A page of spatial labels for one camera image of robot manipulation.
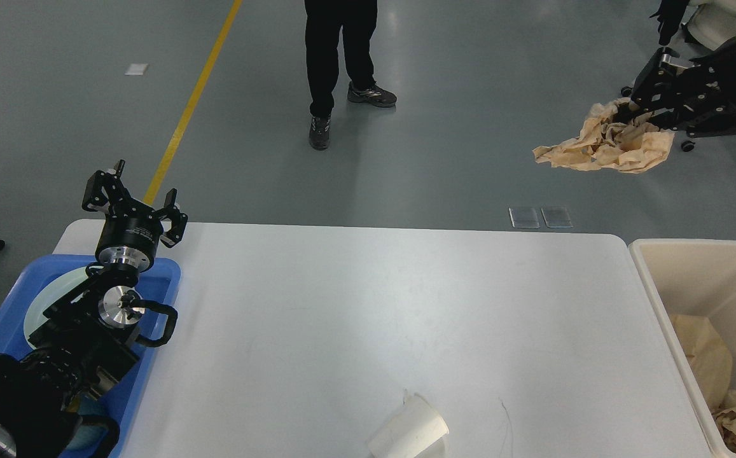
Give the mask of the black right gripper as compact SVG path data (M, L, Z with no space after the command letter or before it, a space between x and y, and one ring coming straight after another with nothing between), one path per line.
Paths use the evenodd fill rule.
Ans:
M635 79L630 102L618 105L616 121L644 115L656 127L690 138L736 134L736 36L691 60L669 47L657 49Z

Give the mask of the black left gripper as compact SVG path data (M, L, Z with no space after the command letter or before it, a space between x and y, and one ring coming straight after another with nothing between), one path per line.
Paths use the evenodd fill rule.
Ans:
M135 217L141 213L142 203L122 183L125 165L126 160L120 159L113 168L97 169L88 179L81 209L102 212L106 217L95 249L98 263L129 265L146 272L155 264L159 240L166 247L182 241L188 216L177 205L177 189L172 188L152 218ZM164 231L161 221L170 221L170 228Z

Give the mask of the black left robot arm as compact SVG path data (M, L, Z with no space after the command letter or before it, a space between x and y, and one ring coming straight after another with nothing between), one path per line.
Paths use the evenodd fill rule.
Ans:
M82 208L103 212L105 225L85 278L44 310L33 346L21 359L0 353L0 457L57 457L83 427L98 428L92 456L107 457L120 441L120 423L108 415L79 413L77 398L103 397L135 368L133 346L170 342L178 312L136 292L140 275L155 264L159 243L182 240L187 215L168 191L162 208L136 200L123 185L125 167L97 170Z

